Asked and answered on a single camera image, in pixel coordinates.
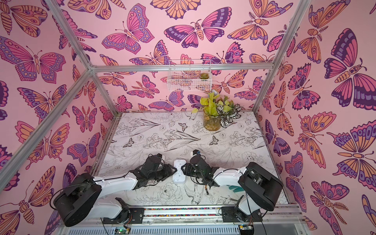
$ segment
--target small potted succulent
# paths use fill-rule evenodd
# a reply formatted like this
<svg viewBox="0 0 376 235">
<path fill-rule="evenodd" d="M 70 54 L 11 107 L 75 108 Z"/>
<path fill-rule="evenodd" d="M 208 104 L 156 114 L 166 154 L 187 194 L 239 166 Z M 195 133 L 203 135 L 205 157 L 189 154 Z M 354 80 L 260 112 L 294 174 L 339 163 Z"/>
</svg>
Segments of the small potted succulent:
<svg viewBox="0 0 376 235">
<path fill-rule="evenodd" d="M 204 112 L 203 124 L 207 130 L 215 131 L 222 127 L 227 128 L 234 119 L 240 118 L 239 112 L 242 107 L 239 104 L 234 105 L 234 102 L 229 100 L 227 96 L 221 98 L 219 94 L 212 90 L 207 98 L 201 97 L 200 109 Z"/>
</svg>

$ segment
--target orange butterfly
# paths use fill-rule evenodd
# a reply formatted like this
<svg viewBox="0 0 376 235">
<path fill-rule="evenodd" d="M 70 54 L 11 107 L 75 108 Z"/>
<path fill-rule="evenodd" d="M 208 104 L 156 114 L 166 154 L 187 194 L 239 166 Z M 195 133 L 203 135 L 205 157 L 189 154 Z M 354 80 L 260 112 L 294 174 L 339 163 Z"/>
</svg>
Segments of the orange butterfly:
<svg viewBox="0 0 376 235">
<path fill-rule="evenodd" d="M 318 44 L 317 38 L 322 41 L 322 37 L 319 33 L 322 33 L 324 30 L 328 28 L 328 26 L 324 27 L 327 23 L 329 23 L 332 19 L 343 11 L 350 3 L 350 0 L 340 0 L 331 3 L 325 10 L 324 8 L 320 8 L 317 12 L 313 12 L 313 6 L 309 8 L 308 12 L 308 19 L 309 22 L 313 27 L 318 29 L 309 29 L 307 33 L 311 38 L 306 38 L 302 40 L 295 48 L 294 53 L 301 49 L 303 54 L 307 53 L 308 59 L 312 60 L 313 62 L 320 63 L 321 62 L 321 51 L 320 46 Z"/>
<path fill-rule="evenodd" d="M 282 108 L 283 103 L 285 101 L 285 94 L 286 94 L 286 82 L 282 82 L 282 85 L 279 89 L 278 94 L 274 96 L 274 105 L 279 108 L 277 111 L 275 111 L 273 114 L 278 115 L 277 120 L 277 127 L 279 130 L 284 130 L 289 135 L 294 136 L 294 130 L 293 126 L 291 125 L 290 121 L 287 119 L 286 115 L 284 113 L 287 113 L 289 116 L 290 114 L 286 112 L 285 107 Z"/>
<path fill-rule="evenodd" d="M 0 215 L 0 234 L 14 235 L 20 223 L 21 213 L 23 214 L 23 217 L 26 220 L 26 222 L 28 222 L 29 224 L 34 224 L 34 212 L 30 208 L 30 206 L 40 207 L 50 202 L 54 192 L 52 188 L 54 176 L 55 167 L 52 166 L 43 174 L 39 182 L 35 185 L 35 188 L 33 189 L 27 202 L 25 201 L 25 199 L 27 197 L 27 190 L 29 189 L 29 187 L 27 187 L 26 189 L 25 198 L 21 200 L 18 204 L 7 203 L 19 206 L 19 209 L 9 211 Z"/>
<path fill-rule="evenodd" d="M 34 128 L 32 126 L 30 126 L 27 123 L 24 123 L 23 121 L 18 121 L 17 126 L 15 126 L 15 128 L 17 130 L 16 135 L 18 137 L 18 141 L 20 141 L 21 143 L 24 143 L 25 140 L 27 140 L 27 138 L 29 138 L 31 133 L 34 131 Z M 62 125 L 59 129 L 57 129 L 51 138 L 50 136 L 48 138 L 44 137 L 44 140 L 42 139 L 39 142 L 39 144 L 35 147 L 33 152 L 27 158 L 30 161 L 30 164 L 26 166 L 26 169 L 29 169 L 30 165 L 33 162 L 38 162 L 39 160 L 42 160 L 46 155 L 48 155 L 50 158 L 58 158 L 60 161 L 62 161 L 62 159 L 60 158 L 60 154 L 64 149 L 63 144 L 68 138 L 68 134 L 69 124 L 66 123 Z"/>
<path fill-rule="evenodd" d="M 285 13 L 290 7 L 293 5 L 292 3 L 287 4 L 284 8 L 279 8 L 278 4 L 274 1 L 268 3 L 268 0 L 249 0 L 251 7 L 258 18 L 270 18 L 276 17 L 283 13 Z M 252 20 L 244 22 L 244 24 L 251 24 L 248 26 L 244 26 L 240 29 L 235 30 L 234 32 L 230 33 L 227 37 L 237 40 L 244 40 L 248 37 L 251 40 L 262 39 L 262 43 L 266 45 L 268 43 L 268 34 L 266 31 L 258 25 L 268 25 L 269 21 L 265 19 L 256 19 L 255 16 L 249 12 L 249 17 Z"/>
<path fill-rule="evenodd" d="M 70 0 L 68 2 L 68 7 L 75 11 L 83 11 L 88 13 L 93 13 L 98 9 L 95 16 L 103 20 L 108 20 L 111 16 L 111 7 L 107 0 L 102 0 L 102 4 L 99 7 L 100 2 L 101 0 Z M 127 9 L 120 0 L 111 0 L 111 2 L 120 8 L 124 8 L 125 10 Z"/>
<path fill-rule="evenodd" d="M 12 31 L 12 19 L 9 15 L 12 11 L 14 20 L 20 28 L 32 37 L 38 37 L 41 30 L 35 25 L 41 25 L 47 19 L 47 12 L 36 6 L 13 6 L 9 7 L 9 0 L 0 2 L 1 20 L 8 35 Z"/>
</svg>

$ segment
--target white wire basket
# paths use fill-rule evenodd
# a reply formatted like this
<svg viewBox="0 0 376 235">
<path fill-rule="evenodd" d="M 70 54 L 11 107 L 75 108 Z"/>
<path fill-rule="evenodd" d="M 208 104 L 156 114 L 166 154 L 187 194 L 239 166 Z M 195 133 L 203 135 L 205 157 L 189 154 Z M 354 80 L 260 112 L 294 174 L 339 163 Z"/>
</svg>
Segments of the white wire basket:
<svg viewBox="0 0 376 235">
<path fill-rule="evenodd" d="M 167 75 L 167 86 L 169 91 L 175 91 L 177 89 L 183 91 L 211 91 L 212 86 L 212 73 L 211 73 L 211 61 L 203 59 L 191 59 L 191 64 L 188 67 L 182 68 L 182 61 L 186 60 L 170 60 L 169 70 Z M 207 73 L 208 79 L 200 79 L 200 74 Z"/>
</svg>

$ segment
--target pink butterfly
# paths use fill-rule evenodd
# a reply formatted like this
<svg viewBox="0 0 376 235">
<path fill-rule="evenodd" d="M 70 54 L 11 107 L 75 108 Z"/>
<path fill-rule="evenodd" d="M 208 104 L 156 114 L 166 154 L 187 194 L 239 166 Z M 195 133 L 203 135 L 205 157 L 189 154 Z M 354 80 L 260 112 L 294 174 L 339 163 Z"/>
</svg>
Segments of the pink butterfly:
<svg viewBox="0 0 376 235">
<path fill-rule="evenodd" d="M 56 72 L 62 70 L 65 64 L 64 56 L 50 52 L 43 54 L 38 60 L 38 55 L 30 55 L 25 48 L 2 36 L 0 45 L 1 58 L 15 64 L 21 81 L 35 81 L 37 73 L 41 73 L 45 82 L 56 84 Z"/>
<path fill-rule="evenodd" d="M 118 112 L 125 112 L 127 109 L 132 108 L 132 104 L 127 101 L 127 98 L 124 95 L 122 95 L 118 97 L 118 102 L 115 102 L 115 108 Z"/>
<path fill-rule="evenodd" d="M 133 54 L 137 54 L 141 50 L 141 46 L 138 41 L 148 43 L 154 36 L 146 28 L 149 23 L 149 19 L 146 18 L 145 7 L 137 3 L 128 13 L 127 17 L 127 29 L 124 27 L 124 33 L 114 33 L 108 35 L 102 41 L 102 45 L 105 48 L 114 48 L 116 50 L 126 49 Z"/>
<path fill-rule="evenodd" d="M 109 108 L 100 106 L 99 110 L 103 113 L 103 120 L 108 121 L 114 118 L 114 115 Z"/>
<path fill-rule="evenodd" d="M 98 36 L 88 32 L 84 29 L 79 29 L 78 26 L 76 25 L 76 23 L 70 17 L 69 13 L 65 10 L 62 10 L 62 12 L 63 12 L 63 15 L 65 16 L 65 19 L 68 21 L 69 26 L 73 30 L 74 35 L 77 37 L 77 40 L 80 43 L 82 49 L 84 49 L 85 51 L 97 52 L 91 46 L 88 46 L 85 43 L 83 43 L 85 41 L 83 38 L 97 38 Z M 59 32 L 62 34 L 62 35 L 60 35 L 59 49 L 63 49 L 67 44 L 68 44 L 68 47 L 71 47 L 71 44 L 69 43 L 69 41 L 68 41 L 67 37 L 65 36 L 63 30 L 61 29 L 60 25 L 56 22 L 56 20 L 53 16 L 52 16 L 52 18 L 55 21 L 56 26 L 59 29 Z M 74 49 L 72 48 L 72 59 L 75 60 L 76 56 L 77 56 L 77 54 L 74 51 Z"/>
<path fill-rule="evenodd" d="M 183 91 L 182 90 L 176 90 L 171 92 L 170 96 L 166 97 L 165 101 L 157 101 L 149 104 L 149 108 L 152 109 L 164 109 L 166 111 L 172 111 L 174 110 L 174 106 L 181 107 L 185 105 L 185 103 L 182 101 L 183 99 Z"/>
<path fill-rule="evenodd" d="M 81 109 L 83 113 L 76 106 L 72 106 L 73 113 L 76 115 L 76 123 L 80 125 L 82 133 L 85 132 L 85 129 L 87 130 L 88 128 L 89 131 L 92 131 L 93 124 L 95 122 L 95 115 L 97 114 L 97 108 L 93 109 L 91 112 L 90 107 L 88 108 L 87 112 L 85 112 L 84 107 L 82 107 Z"/>
<path fill-rule="evenodd" d="M 143 75 L 142 76 L 142 83 L 145 87 L 142 86 L 141 82 L 136 81 L 139 86 L 132 86 L 134 89 L 142 89 L 142 90 L 133 90 L 128 91 L 127 94 L 131 96 L 139 96 L 141 98 L 148 97 L 150 99 L 154 98 L 155 93 L 159 93 L 159 90 L 155 88 L 155 84 L 150 81 L 148 76 Z"/>
</svg>

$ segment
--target butterfly wallpaper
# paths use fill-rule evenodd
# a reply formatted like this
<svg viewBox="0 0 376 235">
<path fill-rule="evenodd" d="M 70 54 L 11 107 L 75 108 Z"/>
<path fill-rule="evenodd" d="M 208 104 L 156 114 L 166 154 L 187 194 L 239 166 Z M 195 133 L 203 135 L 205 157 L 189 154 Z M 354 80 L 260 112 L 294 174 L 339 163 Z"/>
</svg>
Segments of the butterfly wallpaper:
<svg viewBox="0 0 376 235">
<path fill-rule="evenodd" d="M 285 192 L 300 206 L 311 234 L 374 234 L 373 4 L 311 4 L 268 84 L 259 123 Z M 291 148 L 288 154 L 278 151 L 278 138 Z"/>
</svg>

